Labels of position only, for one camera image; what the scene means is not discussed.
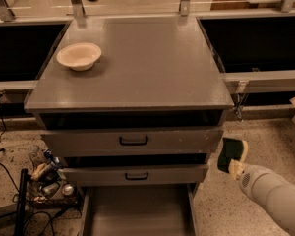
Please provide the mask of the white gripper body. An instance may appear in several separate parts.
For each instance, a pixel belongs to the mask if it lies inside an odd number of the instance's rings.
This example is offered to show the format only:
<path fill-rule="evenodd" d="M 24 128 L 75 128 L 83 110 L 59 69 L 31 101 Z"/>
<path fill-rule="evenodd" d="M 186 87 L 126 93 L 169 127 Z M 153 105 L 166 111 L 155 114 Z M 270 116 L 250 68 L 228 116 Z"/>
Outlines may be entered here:
<path fill-rule="evenodd" d="M 262 166 L 250 165 L 244 169 L 239 178 L 239 186 L 241 191 L 248 197 L 252 197 L 253 185 L 263 175 L 269 171 Z"/>

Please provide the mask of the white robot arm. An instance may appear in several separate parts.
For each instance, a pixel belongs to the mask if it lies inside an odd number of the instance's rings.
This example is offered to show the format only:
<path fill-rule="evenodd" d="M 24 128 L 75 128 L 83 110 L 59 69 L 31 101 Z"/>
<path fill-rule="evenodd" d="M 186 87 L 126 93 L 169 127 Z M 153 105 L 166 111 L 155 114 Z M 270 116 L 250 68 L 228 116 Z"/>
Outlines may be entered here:
<path fill-rule="evenodd" d="M 241 191 L 290 236 L 295 236 L 295 185 L 272 170 L 232 159 L 228 167 Z"/>

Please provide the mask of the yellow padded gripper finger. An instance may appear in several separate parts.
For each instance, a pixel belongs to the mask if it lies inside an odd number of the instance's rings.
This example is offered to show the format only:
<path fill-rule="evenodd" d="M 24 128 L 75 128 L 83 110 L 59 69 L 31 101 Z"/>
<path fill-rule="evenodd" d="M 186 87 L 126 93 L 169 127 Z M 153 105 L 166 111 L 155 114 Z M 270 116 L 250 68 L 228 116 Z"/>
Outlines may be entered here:
<path fill-rule="evenodd" d="M 242 173 L 244 172 L 244 170 L 246 169 L 246 167 L 247 165 L 245 163 L 232 159 L 228 166 L 228 171 L 230 176 L 234 180 L 238 180 L 240 176 L 242 175 Z"/>

